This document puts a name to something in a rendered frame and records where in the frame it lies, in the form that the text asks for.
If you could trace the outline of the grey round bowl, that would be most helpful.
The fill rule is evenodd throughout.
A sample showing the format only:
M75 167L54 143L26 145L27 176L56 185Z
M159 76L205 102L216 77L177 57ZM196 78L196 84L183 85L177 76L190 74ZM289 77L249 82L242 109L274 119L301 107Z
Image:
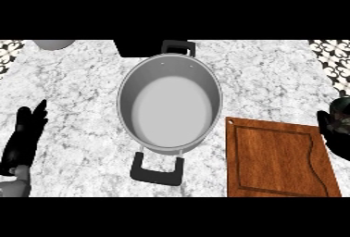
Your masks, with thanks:
M54 51L66 48L73 40L33 40L33 43L41 49Z

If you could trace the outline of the black appliance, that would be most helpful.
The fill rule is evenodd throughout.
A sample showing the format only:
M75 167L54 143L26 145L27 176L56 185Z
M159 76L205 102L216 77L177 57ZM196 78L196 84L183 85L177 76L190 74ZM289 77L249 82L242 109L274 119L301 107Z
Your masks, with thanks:
M160 40L115 40L115 46L118 48L120 57L149 57L160 53Z

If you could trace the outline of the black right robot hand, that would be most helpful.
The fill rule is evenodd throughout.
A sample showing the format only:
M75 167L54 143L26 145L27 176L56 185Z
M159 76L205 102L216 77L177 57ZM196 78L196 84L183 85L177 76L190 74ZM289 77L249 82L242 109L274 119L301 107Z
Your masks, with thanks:
M317 122L327 149L350 161L350 97L335 99L329 111L317 112Z

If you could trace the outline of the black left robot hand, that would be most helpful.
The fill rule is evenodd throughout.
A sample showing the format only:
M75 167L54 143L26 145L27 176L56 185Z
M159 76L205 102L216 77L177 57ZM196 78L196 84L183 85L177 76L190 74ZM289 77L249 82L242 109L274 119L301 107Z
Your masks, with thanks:
M16 112L14 130L4 147L0 159L0 175L13 176L11 169L19 165L30 166L35 157L36 143L44 131L45 100L33 109L22 106Z

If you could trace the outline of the brown wooden cutting board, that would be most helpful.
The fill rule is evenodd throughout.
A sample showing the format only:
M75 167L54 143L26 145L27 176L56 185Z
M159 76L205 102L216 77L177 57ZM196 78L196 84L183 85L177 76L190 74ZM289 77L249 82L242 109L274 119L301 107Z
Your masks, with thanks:
M225 118L228 197L338 197L318 128Z

